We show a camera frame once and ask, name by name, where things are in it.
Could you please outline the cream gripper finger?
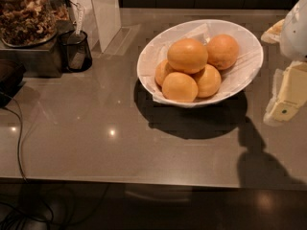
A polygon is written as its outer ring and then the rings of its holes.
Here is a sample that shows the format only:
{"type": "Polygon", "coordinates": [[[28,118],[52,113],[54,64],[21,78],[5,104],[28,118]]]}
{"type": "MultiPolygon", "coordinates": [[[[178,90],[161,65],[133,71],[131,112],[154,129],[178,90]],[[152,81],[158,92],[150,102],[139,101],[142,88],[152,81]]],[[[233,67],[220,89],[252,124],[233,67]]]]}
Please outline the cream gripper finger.
{"type": "Polygon", "coordinates": [[[266,43],[274,44],[280,41],[280,35],[282,31],[282,27],[284,24],[284,20],[281,19],[268,28],[263,34],[261,35],[261,40],[266,43]]]}
{"type": "Polygon", "coordinates": [[[307,63],[293,61],[285,70],[277,69],[273,76],[272,98],[264,123],[277,127],[289,122],[307,103],[307,63]]]}

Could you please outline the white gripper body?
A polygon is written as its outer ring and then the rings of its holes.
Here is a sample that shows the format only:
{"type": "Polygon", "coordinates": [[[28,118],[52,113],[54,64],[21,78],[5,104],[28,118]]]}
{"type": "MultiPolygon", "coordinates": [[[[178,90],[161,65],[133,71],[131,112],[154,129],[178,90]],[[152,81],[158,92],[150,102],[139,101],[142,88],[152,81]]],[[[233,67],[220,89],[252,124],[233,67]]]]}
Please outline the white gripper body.
{"type": "Polygon", "coordinates": [[[299,0],[285,17],[280,51],[290,60],[307,60],[307,0],[299,0]]]}

